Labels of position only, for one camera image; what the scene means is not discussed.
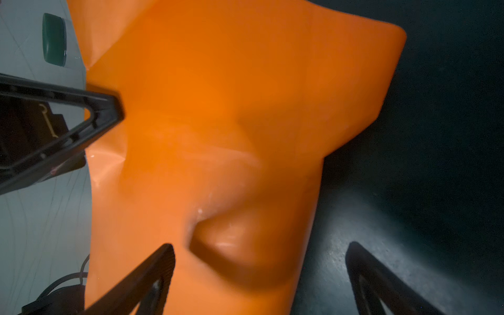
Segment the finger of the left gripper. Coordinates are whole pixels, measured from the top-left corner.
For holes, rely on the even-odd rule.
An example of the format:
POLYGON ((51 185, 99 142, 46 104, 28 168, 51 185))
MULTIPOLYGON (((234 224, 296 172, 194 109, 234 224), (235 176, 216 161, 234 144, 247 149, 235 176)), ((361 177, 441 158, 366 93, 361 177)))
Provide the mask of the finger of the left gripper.
POLYGON ((112 94, 1 75, 1 193, 85 166, 85 149, 125 118, 112 94))

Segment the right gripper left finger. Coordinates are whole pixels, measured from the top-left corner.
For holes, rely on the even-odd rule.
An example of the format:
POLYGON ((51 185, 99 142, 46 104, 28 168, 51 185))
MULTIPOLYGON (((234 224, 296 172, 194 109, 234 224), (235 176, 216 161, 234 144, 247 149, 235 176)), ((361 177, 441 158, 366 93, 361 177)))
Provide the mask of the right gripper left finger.
POLYGON ((175 252, 164 244, 82 314, 163 314, 175 269, 175 252))

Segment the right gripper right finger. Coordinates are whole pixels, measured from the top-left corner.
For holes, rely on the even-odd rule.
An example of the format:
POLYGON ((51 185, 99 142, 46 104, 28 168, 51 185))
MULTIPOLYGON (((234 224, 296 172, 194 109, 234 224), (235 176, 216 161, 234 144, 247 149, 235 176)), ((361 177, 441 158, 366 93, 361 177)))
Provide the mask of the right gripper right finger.
POLYGON ((360 315, 384 314, 384 306, 393 314, 441 314, 358 242, 349 244, 345 263, 360 315))

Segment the orange wrapping paper sheet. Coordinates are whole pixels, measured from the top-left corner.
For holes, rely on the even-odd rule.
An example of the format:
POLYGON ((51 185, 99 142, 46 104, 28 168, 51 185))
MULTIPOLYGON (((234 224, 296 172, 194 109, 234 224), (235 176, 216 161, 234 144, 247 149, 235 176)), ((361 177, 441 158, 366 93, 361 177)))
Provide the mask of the orange wrapping paper sheet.
POLYGON ((324 158, 378 117, 399 26, 308 1, 69 1, 87 88, 91 306, 162 244, 166 314, 289 314, 324 158))

